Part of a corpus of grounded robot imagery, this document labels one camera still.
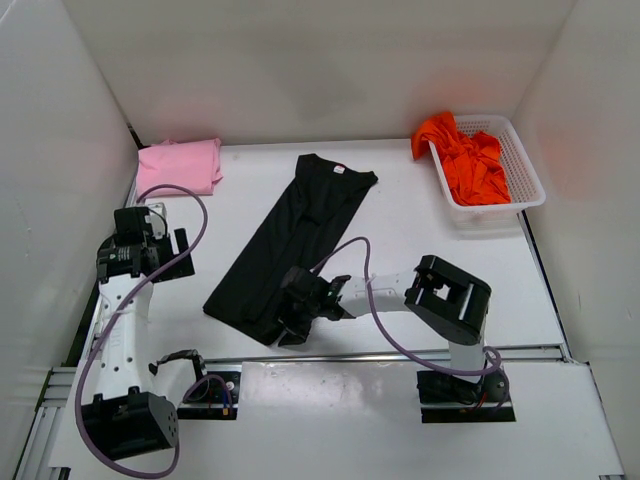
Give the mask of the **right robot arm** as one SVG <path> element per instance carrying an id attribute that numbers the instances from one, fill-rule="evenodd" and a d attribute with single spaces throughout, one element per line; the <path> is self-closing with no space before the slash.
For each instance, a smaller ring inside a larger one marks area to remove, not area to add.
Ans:
<path id="1" fill-rule="evenodd" d="M 327 281 L 316 272 L 293 267 L 281 283 L 280 322 L 283 345 L 306 341 L 317 318 L 353 320 L 372 315 L 387 341 L 407 358 L 425 366 L 384 328 L 381 313 L 411 313 L 449 343 L 449 387 L 470 400 L 486 384 L 485 376 L 500 368 L 501 359 L 484 344 L 484 325 L 491 287 L 483 280 L 435 255 L 424 256 L 417 267 L 398 274 L 373 277 L 337 276 Z"/>

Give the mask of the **orange t-shirt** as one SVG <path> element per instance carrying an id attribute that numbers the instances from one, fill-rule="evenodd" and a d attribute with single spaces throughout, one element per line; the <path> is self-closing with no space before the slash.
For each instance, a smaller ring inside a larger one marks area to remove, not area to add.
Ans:
<path id="1" fill-rule="evenodd" d="M 430 144 L 436 147 L 456 204 L 471 207 L 511 202 L 497 138 L 483 131 L 469 137 L 458 129 L 454 115 L 445 111 L 427 119 L 411 136 L 413 159 L 424 156 Z"/>

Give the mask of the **white plastic basket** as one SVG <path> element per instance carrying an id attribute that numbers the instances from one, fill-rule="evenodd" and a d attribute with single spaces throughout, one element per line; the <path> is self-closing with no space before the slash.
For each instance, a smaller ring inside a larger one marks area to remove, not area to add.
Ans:
<path id="1" fill-rule="evenodd" d="M 488 228 L 494 224 L 509 222 L 521 211 L 542 205 L 546 193 L 536 174 L 513 125 L 503 116 L 476 114 L 455 115 L 457 129 L 471 137 L 481 131 L 493 136 L 501 147 L 500 164 L 504 170 L 506 183 L 512 202 L 509 204 L 462 206 L 451 195 L 436 146 L 430 142 L 429 148 L 435 163 L 444 198 L 448 204 L 453 222 L 459 226 Z"/>

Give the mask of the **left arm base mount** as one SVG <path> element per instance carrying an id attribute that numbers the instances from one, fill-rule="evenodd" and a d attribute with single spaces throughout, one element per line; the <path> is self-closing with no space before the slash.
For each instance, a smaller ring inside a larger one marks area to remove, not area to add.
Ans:
<path id="1" fill-rule="evenodd" d="M 242 376 L 239 364 L 206 363 L 203 375 L 217 375 L 226 386 L 223 387 L 219 380 L 207 380 L 180 404 L 177 401 L 182 400 L 196 383 L 193 363 L 179 360 L 174 362 L 170 372 L 169 398 L 179 420 L 233 421 L 237 418 Z"/>

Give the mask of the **black t-shirt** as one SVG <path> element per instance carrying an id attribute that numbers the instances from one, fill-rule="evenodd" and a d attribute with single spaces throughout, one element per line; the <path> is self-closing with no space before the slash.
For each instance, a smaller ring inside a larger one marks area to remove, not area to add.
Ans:
<path id="1" fill-rule="evenodd" d="M 316 154 L 298 157 L 290 182 L 203 305 L 205 315 L 267 344 L 281 312 L 281 283 L 294 266 L 316 266 L 337 246 L 378 177 Z"/>

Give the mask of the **aluminium frame rail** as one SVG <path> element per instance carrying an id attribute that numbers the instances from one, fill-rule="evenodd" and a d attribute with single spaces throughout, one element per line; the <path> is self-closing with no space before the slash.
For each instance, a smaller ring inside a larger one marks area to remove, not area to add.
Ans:
<path id="1" fill-rule="evenodd" d="M 16 191 L 5 205 L 16 224 L 3 238 L 15 250 L 2 265 L 11 293 L 3 300 L 3 420 L 1 476 L 25 463 L 27 436 L 47 374 L 57 363 L 78 366 L 111 318 L 97 296 L 96 251 L 114 230 L 113 212 L 135 202 L 128 195 L 65 191 Z"/>

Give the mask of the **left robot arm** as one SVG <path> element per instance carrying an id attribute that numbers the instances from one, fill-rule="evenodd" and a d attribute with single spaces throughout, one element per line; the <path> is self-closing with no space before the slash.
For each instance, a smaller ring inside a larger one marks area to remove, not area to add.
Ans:
<path id="1" fill-rule="evenodd" d="M 185 229 L 170 230 L 163 203 L 118 209 L 115 232 L 97 252 L 102 296 L 97 383 L 81 406 L 82 424 L 110 461 L 170 449 L 178 443 L 177 409 L 206 395 L 210 377 L 194 349 L 154 359 L 148 348 L 155 280 L 194 275 Z"/>

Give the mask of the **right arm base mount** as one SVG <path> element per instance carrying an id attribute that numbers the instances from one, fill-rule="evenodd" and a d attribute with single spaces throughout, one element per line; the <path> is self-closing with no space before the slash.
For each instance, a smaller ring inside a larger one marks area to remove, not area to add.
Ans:
<path id="1" fill-rule="evenodd" d="M 434 371 L 417 372 L 423 424 L 509 423 L 516 421 L 510 382 L 497 370 L 477 383 Z"/>

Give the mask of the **pink t-shirt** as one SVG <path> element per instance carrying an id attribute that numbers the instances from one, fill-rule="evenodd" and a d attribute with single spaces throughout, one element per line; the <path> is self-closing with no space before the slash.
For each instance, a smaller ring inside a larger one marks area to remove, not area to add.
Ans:
<path id="1" fill-rule="evenodd" d="M 172 184 L 197 195 L 212 195 L 222 180 L 221 140 L 218 138 L 178 143 L 166 140 L 138 152 L 136 193 L 152 187 Z"/>

